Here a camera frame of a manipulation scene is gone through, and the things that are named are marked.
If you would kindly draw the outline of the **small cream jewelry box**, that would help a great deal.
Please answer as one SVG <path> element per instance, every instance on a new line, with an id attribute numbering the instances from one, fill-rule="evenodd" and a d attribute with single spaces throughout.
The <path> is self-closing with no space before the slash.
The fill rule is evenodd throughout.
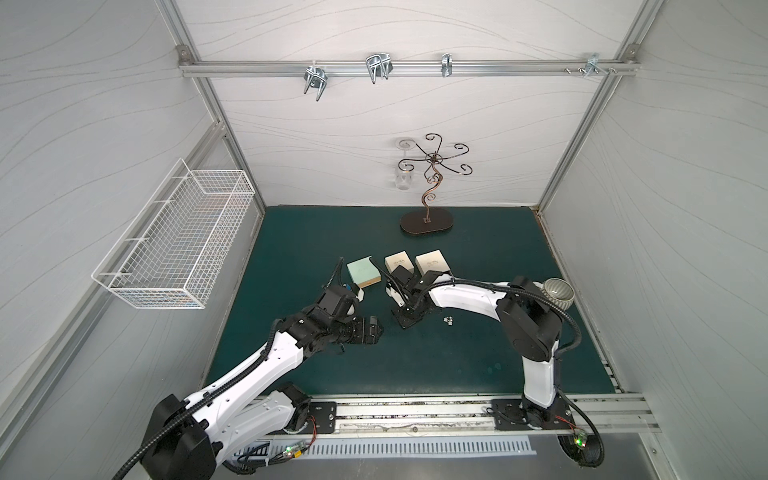
<path id="1" fill-rule="evenodd" d="M 411 274 L 413 274 L 415 271 L 414 264 L 405 251 L 387 256 L 384 259 L 384 262 L 385 267 L 389 273 L 393 273 L 398 267 L 403 267 Z"/>

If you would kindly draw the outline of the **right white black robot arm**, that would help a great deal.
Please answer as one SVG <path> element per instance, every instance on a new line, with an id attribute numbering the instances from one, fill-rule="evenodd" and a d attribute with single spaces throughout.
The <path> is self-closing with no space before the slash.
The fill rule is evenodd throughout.
<path id="1" fill-rule="evenodd" d="M 580 345 L 582 333 L 532 280 L 518 276 L 491 283 L 432 270 L 418 276 L 403 267 L 385 277 L 386 292 L 397 304 L 393 314 L 404 329 L 438 309 L 464 310 L 499 322 L 522 358 L 524 385 L 519 404 L 498 409 L 497 418 L 533 430 L 567 426 L 561 360 Z"/>

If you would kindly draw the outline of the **large cream drawer jewelry box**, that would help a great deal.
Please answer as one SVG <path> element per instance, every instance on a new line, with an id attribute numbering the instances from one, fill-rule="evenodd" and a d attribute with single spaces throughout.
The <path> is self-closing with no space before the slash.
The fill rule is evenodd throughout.
<path id="1" fill-rule="evenodd" d="M 415 265 L 421 275 L 425 275 L 430 271 L 440 274 L 450 271 L 450 266 L 440 250 L 433 250 L 416 256 Z"/>

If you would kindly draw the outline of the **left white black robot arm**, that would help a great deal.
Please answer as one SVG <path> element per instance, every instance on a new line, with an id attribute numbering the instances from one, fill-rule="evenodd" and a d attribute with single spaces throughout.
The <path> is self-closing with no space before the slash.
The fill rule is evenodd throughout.
<path id="1" fill-rule="evenodd" d="M 375 317 L 300 313 L 274 321 L 266 343 L 241 364 L 185 398 L 170 394 L 162 399 L 140 446 L 115 478 L 123 479 L 141 466 L 152 479 L 209 479 L 221 466 L 251 474 L 295 458 L 309 442 L 264 460 L 254 457 L 250 445 L 275 431 L 314 429 L 310 396 L 291 383 L 262 401 L 257 396 L 328 345 L 374 345 L 381 335 Z"/>

